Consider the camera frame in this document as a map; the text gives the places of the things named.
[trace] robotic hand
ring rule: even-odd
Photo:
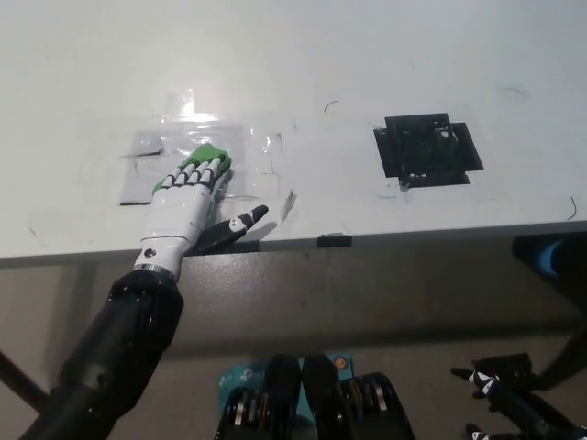
[[[163,180],[151,201],[135,270],[157,270],[179,279],[182,258],[202,234],[214,189],[226,176],[223,161],[228,161],[226,155],[197,167],[189,163]]]
[[[113,284],[21,440],[105,440],[137,404],[182,314],[183,256],[232,243],[268,211],[262,205],[203,231],[229,166],[225,152],[205,145],[156,187],[134,269]]]
[[[473,361],[474,369],[453,368],[451,373],[472,382],[476,399],[486,398],[490,411],[509,418],[520,430],[516,434],[486,434],[468,423],[471,440],[585,440],[587,429],[576,426],[564,415],[531,391],[539,384],[526,353],[488,357]]]

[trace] clear tape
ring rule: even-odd
[[[278,198],[280,118],[196,113],[193,97],[193,91],[171,95],[158,126],[134,133],[120,202],[148,203],[154,185],[205,143],[227,151],[232,159],[231,174],[220,190],[226,199]]]

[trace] white robotic hand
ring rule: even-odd
[[[165,177],[151,201],[135,270],[166,271],[179,279],[182,258],[197,243],[212,195],[226,175],[223,160],[189,163]]]

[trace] white wrist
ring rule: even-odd
[[[189,241],[179,236],[166,236],[146,238],[141,244],[135,270],[161,268],[170,272],[176,280],[180,278],[183,255],[192,247]]]

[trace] black tape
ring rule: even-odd
[[[316,241],[317,248],[350,248],[351,246],[352,236],[340,233],[319,236]]]

